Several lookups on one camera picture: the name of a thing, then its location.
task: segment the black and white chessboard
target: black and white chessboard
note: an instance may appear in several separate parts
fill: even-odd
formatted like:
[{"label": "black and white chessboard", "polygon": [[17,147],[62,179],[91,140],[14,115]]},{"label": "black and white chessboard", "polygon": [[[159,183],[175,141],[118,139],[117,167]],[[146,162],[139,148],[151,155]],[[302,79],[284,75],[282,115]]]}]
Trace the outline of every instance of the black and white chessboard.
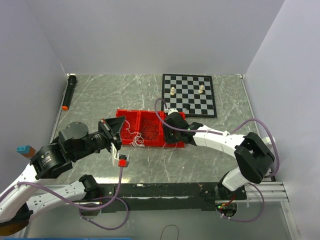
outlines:
[{"label": "black and white chessboard", "polygon": [[[204,90],[200,94],[201,85],[204,85]],[[170,94],[172,87],[175,88],[174,95]],[[162,98],[168,108],[176,108],[179,112],[184,112],[186,117],[217,117],[211,76],[163,74]]]}]

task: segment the white chess piece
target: white chess piece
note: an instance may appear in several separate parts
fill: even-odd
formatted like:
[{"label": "white chess piece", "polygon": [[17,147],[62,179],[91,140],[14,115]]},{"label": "white chess piece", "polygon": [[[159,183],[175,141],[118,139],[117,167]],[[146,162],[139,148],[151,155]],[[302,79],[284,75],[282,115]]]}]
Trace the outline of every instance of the white chess piece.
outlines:
[{"label": "white chess piece", "polygon": [[199,93],[202,94],[204,92],[205,86],[201,85],[199,88]]},{"label": "white chess piece", "polygon": [[172,95],[172,96],[175,95],[175,88],[174,87],[171,88],[170,95]]}]

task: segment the red plastic tray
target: red plastic tray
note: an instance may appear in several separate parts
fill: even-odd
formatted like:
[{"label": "red plastic tray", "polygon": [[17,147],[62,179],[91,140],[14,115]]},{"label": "red plastic tray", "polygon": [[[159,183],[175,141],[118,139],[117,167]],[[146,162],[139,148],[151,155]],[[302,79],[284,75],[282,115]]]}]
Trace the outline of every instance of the red plastic tray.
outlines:
[{"label": "red plastic tray", "polygon": [[140,115],[140,113],[137,110],[122,110],[122,109],[118,109],[116,111],[116,116],[117,117],[125,116],[125,120],[127,120],[129,122],[129,124],[130,124],[130,128],[129,129],[128,129],[129,125],[128,125],[128,123],[126,121],[123,124],[123,127],[122,127],[121,132],[120,132],[120,136],[121,136],[121,139],[122,139],[122,144],[129,145],[130,143],[132,143],[134,137],[137,135],[134,132],[137,132],[137,129],[138,129],[139,115]]},{"label": "red plastic tray", "polygon": [[[165,113],[163,111],[158,112],[161,119],[165,119]],[[180,112],[183,119],[186,119],[185,113]],[[139,132],[144,139],[144,145],[150,147],[177,147],[184,148],[185,144],[180,141],[177,144],[166,144],[163,126],[154,111],[144,110],[126,110],[118,109],[116,111],[116,117],[125,116],[125,119],[129,122],[130,133]],[[120,136],[123,145],[129,145],[136,134],[130,134],[128,132],[128,123],[124,122]]]}]

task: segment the white wall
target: white wall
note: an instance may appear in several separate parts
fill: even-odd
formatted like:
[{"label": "white wall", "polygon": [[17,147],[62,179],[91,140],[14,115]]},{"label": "white wall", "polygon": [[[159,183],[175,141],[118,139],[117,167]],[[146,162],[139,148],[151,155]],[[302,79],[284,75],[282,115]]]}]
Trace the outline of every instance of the white wall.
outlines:
[{"label": "white wall", "polygon": [[50,140],[66,75],[25,0],[0,0],[0,192]]},{"label": "white wall", "polygon": [[27,0],[67,73],[245,73],[284,0]]},{"label": "white wall", "polygon": [[245,86],[274,134],[302,239],[320,238],[320,1],[286,0],[251,63]]}]

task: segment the floor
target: floor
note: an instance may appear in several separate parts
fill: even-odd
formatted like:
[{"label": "floor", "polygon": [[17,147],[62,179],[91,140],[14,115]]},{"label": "floor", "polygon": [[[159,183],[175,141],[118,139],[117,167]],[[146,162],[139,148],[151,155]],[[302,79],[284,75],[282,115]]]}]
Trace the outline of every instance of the floor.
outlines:
[{"label": "floor", "polygon": [[[69,123],[85,123],[89,132],[98,129],[101,118],[113,118],[117,109],[154,110],[161,97],[162,75],[77,75],[78,83],[69,111],[61,113],[56,135]],[[252,117],[242,79],[239,75],[213,75],[217,118],[187,118],[189,123],[203,123],[216,130],[232,130]],[[239,134],[256,132],[249,123]],[[174,151],[123,146],[120,153],[130,155],[130,165],[123,171],[124,183],[218,182],[237,163],[231,156],[205,147],[186,145]],[[52,184],[68,184],[84,174],[98,183],[118,182],[119,169],[112,166],[106,150],[89,155],[73,164]]]},{"label": "floor", "polygon": [[[250,219],[261,210],[261,202],[238,203],[234,218]],[[119,225],[124,211],[99,214],[94,221],[106,226]],[[132,238],[159,240],[163,228],[174,224],[179,240],[290,240],[290,233],[280,202],[267,202],[263,216],[250,223],[221,219],[216,211],[199,209],[131,211],[128,222],[120,229],[100,229],[79,218],[75,207],[64,205],[40,215],[29,225],[28,238]],[[176,240],[177,229],[167,227],[162,240]]]}]

